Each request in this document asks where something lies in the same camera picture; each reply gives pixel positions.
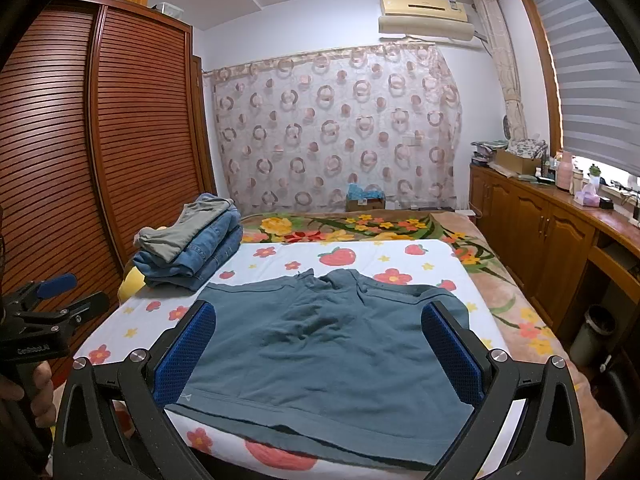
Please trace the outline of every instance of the blue textured pad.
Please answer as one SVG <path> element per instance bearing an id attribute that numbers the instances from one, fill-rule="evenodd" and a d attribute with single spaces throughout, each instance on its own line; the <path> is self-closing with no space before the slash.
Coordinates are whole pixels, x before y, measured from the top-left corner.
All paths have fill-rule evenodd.
<path id="1" fill-rule="evenodd" d="M 156 368 L 154 400 L 163 408 L 178 401 L 216 329 L 216 311 L 204 303 Z"/>
<path id="2" fill-rule="evenodd" d="M 465 404 L 478 407 L 484 399 L 482 370 L 433 303 L 425 305 L 420 320 L 422 333 L 436 354 L 458 398 Z"/>

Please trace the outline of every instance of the pink thermos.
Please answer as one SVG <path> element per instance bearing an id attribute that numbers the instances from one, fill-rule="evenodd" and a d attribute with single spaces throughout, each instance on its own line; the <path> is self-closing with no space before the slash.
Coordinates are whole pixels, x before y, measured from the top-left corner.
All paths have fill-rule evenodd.
<path id="1" fill-rule="evenodd" d="M 562 153 L 562 162 L 556 169 L 556 187 L 569 191 L 571 180 L 574 177 L 574 163 L 571 152 Z"/>

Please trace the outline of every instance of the trash can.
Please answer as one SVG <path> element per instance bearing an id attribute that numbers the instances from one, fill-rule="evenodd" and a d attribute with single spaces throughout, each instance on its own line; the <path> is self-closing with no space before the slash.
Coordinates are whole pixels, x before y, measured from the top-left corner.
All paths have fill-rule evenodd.
<path id="1" fill-rule="evenodd" d="M 600 305 L 591 305 L 584 313 L 584 323 L 569 349 L 569 357 L 578 366 L 588 366 L 596 358 L 607 337 L 616 331 L 616 320 Z"/>

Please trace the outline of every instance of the brown floral blanket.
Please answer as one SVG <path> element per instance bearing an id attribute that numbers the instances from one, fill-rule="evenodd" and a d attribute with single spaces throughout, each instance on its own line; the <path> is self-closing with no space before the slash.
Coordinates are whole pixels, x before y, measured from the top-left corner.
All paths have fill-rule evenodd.
<path id="1" fill-rule="evenodd" d="M 515 359 L 545 362 L 550 355 L 557 354 L 569 362 L 551 329 L 515 285 L 480 231 L 464 216 L 388 210 L 303 216 L 266 214 L 244 218 L 242 225 L 243 243 L 442 240 L 451 245 L 465 266 Z M 598 406 L 585 376 L 571 362 L 569 368 L 584 427 L 586 478 L 596 479 L 618 452 L 626 434 Z"/>

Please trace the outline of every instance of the wooden desk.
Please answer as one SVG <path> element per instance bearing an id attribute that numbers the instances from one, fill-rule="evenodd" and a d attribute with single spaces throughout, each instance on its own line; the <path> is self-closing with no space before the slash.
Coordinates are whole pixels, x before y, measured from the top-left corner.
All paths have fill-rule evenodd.
<path id="1" fill-rule="evenodd" d="M 620 345 L 640 314 L 640 229 L 615 211 L 583 207 L 567 192 L 471 166 L 470 207 L 478 228 L 527 299 L 564 343 L 590 304 L 615 283 L 633 304 L 614 338 Z M 612 254 L 624 253 L 625 266 Z"/>

